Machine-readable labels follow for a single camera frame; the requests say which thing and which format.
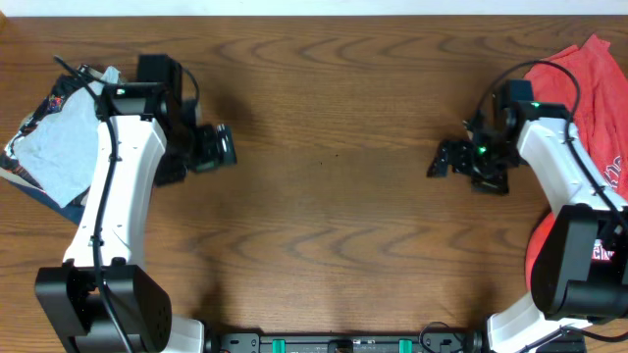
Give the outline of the light blue t-shirt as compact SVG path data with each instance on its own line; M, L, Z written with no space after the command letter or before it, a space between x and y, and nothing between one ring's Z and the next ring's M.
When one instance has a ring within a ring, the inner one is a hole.
M91 186L99 126L92 96L102 89L102 83L92 82L65 95L59 111L46 114L14 145L20 165L62 208Z

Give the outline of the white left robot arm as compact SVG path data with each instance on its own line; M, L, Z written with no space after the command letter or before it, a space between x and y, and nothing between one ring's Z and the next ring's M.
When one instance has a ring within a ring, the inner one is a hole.
M107 84L97 101L98 154L82 219L58 267L34 290L68 352L204 352L205 325L176 316L144 269L155 184L236 163L228 126L198 126L164 83Z

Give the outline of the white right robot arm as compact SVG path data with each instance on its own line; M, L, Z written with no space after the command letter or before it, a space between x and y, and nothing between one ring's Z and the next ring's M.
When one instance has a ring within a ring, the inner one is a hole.
M443 140L428 177L470 176L483 191L504 195L506 171L529 166L554 216L533 263L528 292L468 334L464 352L585 351L585 339L617 343L594 325L627 316L627 201L605 185L561 104L516 101L497 112L499 130L477 117L471 136Z

